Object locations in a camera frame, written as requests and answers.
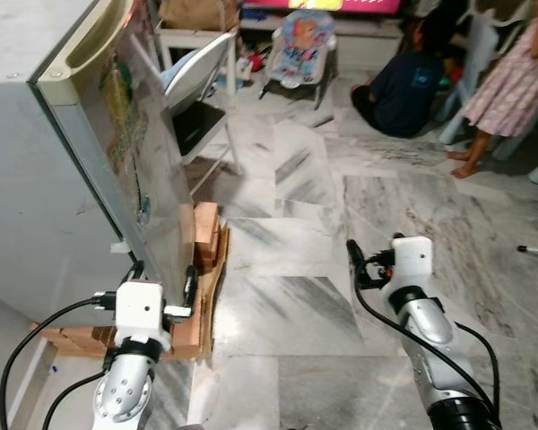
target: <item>television screen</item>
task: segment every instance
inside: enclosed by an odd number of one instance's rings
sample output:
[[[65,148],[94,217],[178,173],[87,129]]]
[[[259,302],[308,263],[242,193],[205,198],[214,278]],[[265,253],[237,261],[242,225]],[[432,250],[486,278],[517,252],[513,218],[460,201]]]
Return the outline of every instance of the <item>television screen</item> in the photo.
[[[401,0],[245,0],[246,4],[290,9],[323,9],[357,13],[396,13]]]

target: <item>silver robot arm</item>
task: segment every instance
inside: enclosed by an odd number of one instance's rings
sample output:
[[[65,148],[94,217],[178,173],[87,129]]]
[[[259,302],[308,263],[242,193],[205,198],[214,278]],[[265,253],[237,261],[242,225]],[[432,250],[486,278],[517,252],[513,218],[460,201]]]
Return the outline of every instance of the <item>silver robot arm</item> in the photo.
[[[354,241],[347,242],[358,299],[381,321],[412,335],[402,336],[402,343],[412,361],[421,402],[435,430],[500,429],[486,394],[476,382],[468,381],[473,378],[473,369],[463,352],[460,330],[447,319],[440,301],[427,297],[425,292],[430,291],[432,242],[423,236],[395,236],[391,249],[368,259]],[[380,268],[380,279],[369,276],[369,264]],[[372,310],[360,294],[360,290],[377,288],[395,321],[387,321]],[[452,361],[464,375],[443,357],[428,351],[427,345]]]
[[[116,293],[116,350],[109,371],[93,398],[92,430],[142,430],[152,412],[154,369],[163,351],[171,348],[171,323],[191,316],[197,288],[195,268],[187,270],[186,300],[182,306],[165,306],[163,287],[133,279],[134,271]],[[203,430],[184,426],[178,430]]]

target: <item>dark blue shirt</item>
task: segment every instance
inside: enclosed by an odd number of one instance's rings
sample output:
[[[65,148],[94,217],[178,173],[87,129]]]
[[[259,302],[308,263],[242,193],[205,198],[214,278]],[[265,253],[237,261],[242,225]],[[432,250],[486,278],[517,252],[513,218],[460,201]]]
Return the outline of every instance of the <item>dark blue shirt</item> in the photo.
[[[380,129],[399,137],[418,133],[429,121],[443,74],[442,63],[422,52],[394,57],[370,84]]]

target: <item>cable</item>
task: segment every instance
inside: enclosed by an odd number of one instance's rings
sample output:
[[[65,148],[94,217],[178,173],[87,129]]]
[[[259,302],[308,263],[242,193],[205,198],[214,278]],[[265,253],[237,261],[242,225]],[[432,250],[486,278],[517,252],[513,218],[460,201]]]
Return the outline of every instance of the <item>cable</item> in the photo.
[[[482,387],[467,373],[464,371],[464,369],[459,366],[457,363],[455,363],[453,360],[448,358],[445,354],[440,352],[438,349],[434,348],[432,345],[430,345],[427,341],[419,338],[414,333],[411,333],[410,331],[406,330],[405,328],[401,327],[397,323],[389,320],[384,315],[379,314],[375,309],[369,306],[367,302],[365,301],[364,297],[360,294],[359,289],[359,283],[357,279],[355,278],[355,282],[353,282],[355,294],[357,295],[357,299],[359,300],[359,303],[369,312],[371,315],[373,315],[375,318],[377,318],[382,323],[385,323],[389,327],[395,329],[402,335],[406,336],[410,340],[414,340],[416,343],[421,345],[423,348],[427,349],[429,352],[440,358],[443,362],[445,362],[447,365],[453,368],[455,372],[460,374],[478,393],[479,396],[481,396],[482,401],[484,402],[484,405],[486,406],[486,409],[490,412],[494,419],[494,424],[501,428],[500,424],[500,418],[496,413],[496,409],[494,408],[494,405],[490,402],[489,397],[486,395],[486,392],[482,389]]]
[[[48,430],[50,427],[50,421],[52,420],[52,416],[54,415],[54,412],[56,411],[56,408],[60,403],[62,403],[62,400],[70,394],[73,390],[76,390],[86,383],[92,383],[96,379],[100,379],[104,374],[106,374],[105,371],[101,371],[97,374],[93,374],[92,376],[88,376],[85,379],[82,379],[81,381],[78,381],[77,383],[70,385],[68,388],[60,392],[60,394],[56,397],[54,400],[54,403],[52,403],[52,406],[50,406],[50,409],[48,409],[48,413],[46,414],[46,418],[44,419],[44,425],[42,426],[42,430]]]
[[[482,345],[484,345],[484,347],[488,351],[488,354],[490,356],[490,362],[492,364],[492,389],[494,390],[493,403],[496,410],[496,415],[500,416],[500,372],[499,361],[496,358],[496,354],[494,354],[494,349],[492,349],[492,345],[478,331],[473,330],[470,327],[466,327],[459,322],[455,322],[455,324],[456,327],[458,327],[460,330],[464,330],[467,333],[472,334],[476,339],[481,342]]]
[[[0,380],[0,426],[2,430],[8,430],[8,415],[6,413],[6,385],[8,384],[8,376],[12,370],[14,360],[20,355],[22,350],[30,343],[32,339],[36,337],[46,326],[52,323],[54,320],[58,319],[60,316],[67,314],[68,312],[78,309],[79,307],[87,305],[96,305],[100,302],[99,297],[88,298],[87,300],[82,300],[81,302],[74,303],[62,309],[61,311],[56,312],[52,316],[48,317],[44,322],[42,322],[38,327],[32,330],[28,336],[26,336],[16,347],[13,353],[6,361],[4,366],[4,371],[2,372],[2,379]]]

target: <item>person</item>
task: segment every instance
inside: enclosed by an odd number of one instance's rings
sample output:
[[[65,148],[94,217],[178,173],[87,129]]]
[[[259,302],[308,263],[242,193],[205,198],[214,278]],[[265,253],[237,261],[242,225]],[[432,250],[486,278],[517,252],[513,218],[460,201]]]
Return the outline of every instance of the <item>person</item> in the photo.
[[[462,179],[476,173],[492,136],[521,134],[537,109],[538,16],[464,108],[464,116],[478,132],[469,151],[447,154],[450,159],[464,161],[451,174]]]
[[[444,74],[438,52],[447,43],[437,14],[412,34],[413,51],[395,56],[372,82],[353,87],[351,101],[373,128],[394,137],[413,137],[427,124]]]

